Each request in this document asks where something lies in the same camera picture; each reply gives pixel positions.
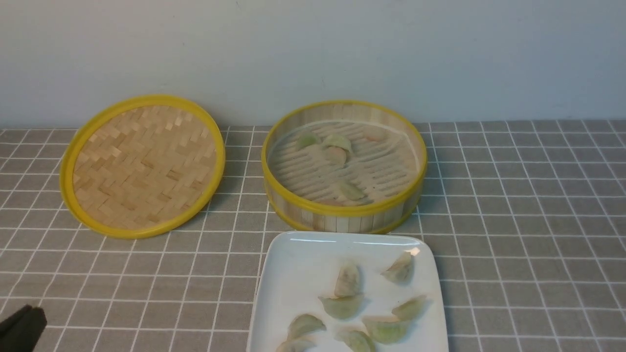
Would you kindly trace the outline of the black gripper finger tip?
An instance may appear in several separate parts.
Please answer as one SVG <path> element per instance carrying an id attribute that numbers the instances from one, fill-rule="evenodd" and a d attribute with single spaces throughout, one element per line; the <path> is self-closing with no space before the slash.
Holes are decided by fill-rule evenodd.
<path id="1" fill-rule="evenodd" d="M 0 323 L 0 350 L 33 352 L 46 326 L 42 308 L 24 305 Z"/>

